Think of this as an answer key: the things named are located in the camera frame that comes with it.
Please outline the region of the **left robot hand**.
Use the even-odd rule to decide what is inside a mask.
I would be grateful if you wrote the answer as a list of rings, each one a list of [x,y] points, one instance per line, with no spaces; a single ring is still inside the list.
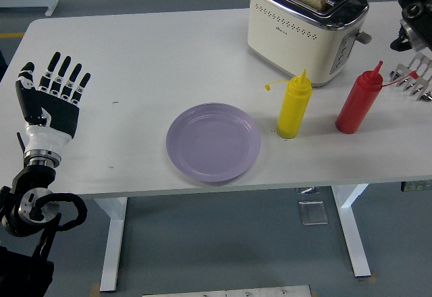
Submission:
[[[34,64],[28,62],[18,74],[16,94],[26,122],[29,138],[25,152],[51,151],[59,154],[74,138],[78,127],[78,104],[90,80],[85,73],[80,81],[82,65],[70,69],[71,57],[63,61],[61,54],[53,54],[38,84],[34,83]]]

